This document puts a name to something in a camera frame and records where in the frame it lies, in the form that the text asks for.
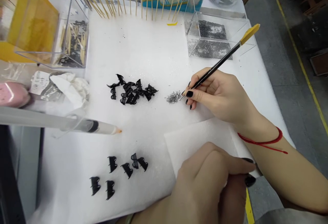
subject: floor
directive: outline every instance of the floor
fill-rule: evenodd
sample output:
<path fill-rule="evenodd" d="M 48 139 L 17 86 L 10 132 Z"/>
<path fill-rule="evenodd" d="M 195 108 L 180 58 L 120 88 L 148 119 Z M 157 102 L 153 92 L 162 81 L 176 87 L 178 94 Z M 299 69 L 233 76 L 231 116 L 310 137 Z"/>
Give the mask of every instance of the floor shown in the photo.
<path fill-rule="evenodd" d="M 292 28 L 305 19 L 298 3 L 279 0 Z M 252 25 L 261 24 L 256 40 L 288 132 L 297 150 L 328 178 L 328 136 L 288 36 L 275 0 L 249 0 L 245 5 Z M 328 120 L 328 78 L 314 76 L 309 60 L 301 58 L 323 115 Z M 282 204 L 264 177 L 249 189 L 255 221 Z"/>

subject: woman's left hand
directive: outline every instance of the woman's left hand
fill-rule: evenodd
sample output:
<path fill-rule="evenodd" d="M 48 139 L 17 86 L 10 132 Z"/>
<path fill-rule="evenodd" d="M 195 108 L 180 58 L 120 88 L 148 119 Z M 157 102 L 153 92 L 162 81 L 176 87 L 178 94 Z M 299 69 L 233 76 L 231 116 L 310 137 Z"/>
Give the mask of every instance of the woman's left hand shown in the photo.
<path fill-rule="evenodd" d="M 255 164 L 206 143 L 184 161 L 167 202 L 166 223 L 243 223 Z"/>

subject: red string bracelet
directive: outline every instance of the red string bracelet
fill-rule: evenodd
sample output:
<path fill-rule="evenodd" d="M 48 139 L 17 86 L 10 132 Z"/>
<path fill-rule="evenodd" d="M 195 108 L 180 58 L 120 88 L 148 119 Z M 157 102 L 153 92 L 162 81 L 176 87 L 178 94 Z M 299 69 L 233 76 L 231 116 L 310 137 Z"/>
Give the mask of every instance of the red string bracelet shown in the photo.
<path fill-rule="evenodd" d="M 243 135 L 241 135 L 240 133 L 238 133 L 238 136 L 244 140 L 245 142 L 247 143 L 250 143 L 250 144 L 255 144 L 255 145 L 259 145 L 259 146 L 262 146 L 262 147 L 265 147 L 265 148 L 268 148 L 268 149 L 271 149 L 271 150 L 275 150 L 275 151 L 279 151 L 279 152 L 282 152 L 282 153 L 285 153 L 285 154 L 288 154 L 287 151 L 284 151 L 284 150 L 278 150 L 278 149 L 275 149 L 275 148 L 271 148 L 271 147 L 268 147 L 268 146 L 265 146 L 267 144 L 274 144 L 274 143 L 277 143 L 279 142 L 282 137 L 283 137 L 283 132 L 277 127 L 278 131 L 279 131 L 279 136 L 278 138 L 276 138 L 275 140 L 272 140 L 272 141 L 269 141 L 269 142 L 255 142 L 253 140 L 249 140 L 248 138 L 245 138 Z"/>

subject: white tissue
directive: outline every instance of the white tissue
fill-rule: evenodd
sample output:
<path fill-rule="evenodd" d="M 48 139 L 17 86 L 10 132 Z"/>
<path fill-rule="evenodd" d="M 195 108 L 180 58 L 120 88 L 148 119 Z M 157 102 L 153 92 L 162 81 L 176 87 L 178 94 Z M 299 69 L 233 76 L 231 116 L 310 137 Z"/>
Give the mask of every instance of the white tissue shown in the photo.
<path fill-rule="evenodd" d="M 230 155 L 237 156 L 232 132 L 234 131 L 230 124 L 212 118 L 164 134 L 175 177 L 183 161 L 191 157 L 206 142 L 212 142 Z"/>
<path fill-rule="evenodd" d="M 76 78 L 72 73 L 52 75 L 50 79 L 72 102 L 75 109 L 88 102 L 89 84 L 85 79 Z"/>

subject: pink container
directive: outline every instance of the pink container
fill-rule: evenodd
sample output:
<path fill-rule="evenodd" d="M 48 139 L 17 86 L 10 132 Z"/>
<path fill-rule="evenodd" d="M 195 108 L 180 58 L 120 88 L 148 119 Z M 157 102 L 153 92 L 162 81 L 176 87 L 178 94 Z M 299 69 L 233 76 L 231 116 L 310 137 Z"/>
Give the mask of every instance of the pink container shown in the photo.
<path fill-rule="evenodd" d="M 0 106 L 20 108 L 30 101 L 24 85 L 15 82 L 0 83 Z"/>

